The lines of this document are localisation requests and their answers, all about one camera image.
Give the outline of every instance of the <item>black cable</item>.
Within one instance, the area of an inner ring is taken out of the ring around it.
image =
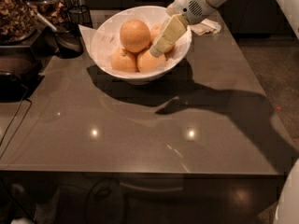
[[[0,176],[0,182],[2,183],[2,186],[4,187],[4,189],[6,190],[7,194],[9,195],[9,197],[12,199],[12,201],[19,206],[19,208],[23,211],[23,213],[35,224],[37,224],[34,219],[30,216],[30,214],[26,211],[26,209],[18,202],[17,199],[15,199],[15,197],[11,194],[10,190],[8,189],[7,185],[5,184],[5,182],[3,181],[2,177]]]
[[[25,117],[26,117],[28,111],[30,110],[30,108],[31,108],[31,106],[32,106],[32,101],[31,101],[31,100],[29,100],[29,99],[24,99],[24,97],[27,95],[28,88],[25,87],[25,86],[23,86],[23,87],[26,89],[26,92],[24,93],[23,97],[21,98],[20,103],[19,103],[19,106],[18,106],[18,108],[17,108],[15,114],[13,115],[13,117],[12,117],[10,123],[8,124],[6,130],[4,131],[4,134],[3,134],[2,139],[1,139],[1,141],[0,141],[0,146],[2,146],[2,143],[3,143],[3,141],[4,141],[4,139],[5,139],[6,135],[7,135],[7,132],[8,132],[8,130],[9,130],[9,128],[10,128],[10,126],[11,126],[13,120],[14,120],[14,119],[16,118],[16,116],[18,115],[18,113],[19,113],[19,111],[20,111],[20,108],[21,108],[21,104],[22,104],[22,102],[23,102],[24,100],[27,101],[27,102],[29,103],[29,107],[27,108],[27,110],[26,110],[24,116],[22,117],[22,119],[21,119],[21,121],[20,121],[20,123],[19,123],[17,129],[14,131],[14,133],[11,135],[10,139],[8,140],[8,142],[7,142],[7,146],[4,148],[4,150],[3,150],[3,152],[2,152],[2,154],[1,154],[1,156],[0,156],[0,160],[2,159],[3,155],[4,155],[5,152],[7,151],[7,148],[8,148],[8,146],[9,146],[9,144],[10,144],[12,138],[14,137],[14,135],[16,134],[16,132],[19,130],[19,128],[20,128],[22,122],[24,121],[24,119],[25,119]]]

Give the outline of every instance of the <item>orange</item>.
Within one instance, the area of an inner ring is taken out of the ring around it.
[[[126,49],[117,49],[111,57],[111,67],[113,70],[119,70],[129,73],[137,72],[136,57]]]
[[[121,44],[132,53],[138,53],[150,43],[150,29],[141,20],[125,21],[120,30]]]
[[[160,33],[160,30],[162,28],[163,24],[162,23],[158,23],[156,25],[154,25],[153,27],[150,28],[149,32],[150,32],[150,43],[152,44],[153,40],[156,38],[156,36]],[[175,46],[175,44],[173,44],[172,46],[170,46],[165,53],[169,52],[170,50],[172,50],[172,48]]]
[[[156,68],[158,63],[166,65],[166,57],[163,54],[159,58],[156,58],[150,54],[149,49],[144,49],[137,56],[137,67],[139,72],[148,72]]]

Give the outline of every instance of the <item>bowl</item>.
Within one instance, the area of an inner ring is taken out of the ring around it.
[[[122,48],[120,29],[125,21],[139,19],[151,28],[157,23],[163,23],[168,18],[169,15],[166,13],[165,7],[142,6],[121,11],[106,20],[96,30],[91,41],[90,55],[98,67],[104,72],[131,84],[147,84],[154,79],[162,77],[186,56],[192,42],[192,32],[189,27],[187,32],[176,42],[175,47],[165,54],[167,59],[166,66],[160,67],[158,65],[154,70],[148,73],[126,73],[113,70],[111,68],[111,56],[116,49]]]

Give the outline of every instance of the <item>glossy table surface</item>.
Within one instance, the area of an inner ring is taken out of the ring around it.
[[[186,59],[144,86],[110,77],[87,52],[53,57],[30,97],[32,106],[22,102],[7,132],[0,169],[289,172],[298,148],[221,17],[213,19],[222,25],[219,34],[193,35]],[[18,105],[0,103],[1,136]]]

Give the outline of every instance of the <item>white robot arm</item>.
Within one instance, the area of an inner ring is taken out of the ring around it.
[[[160,34],[150,47],[150,53],[159,57],[173,43],[175,43],[187,31],[189,24],[200,23],[215,9],[227,0],[175,0],[167,8],[171,18],[164,23]],[[286,15],[292,29],[299,38],[299,0],[277,0],[282,11]]]

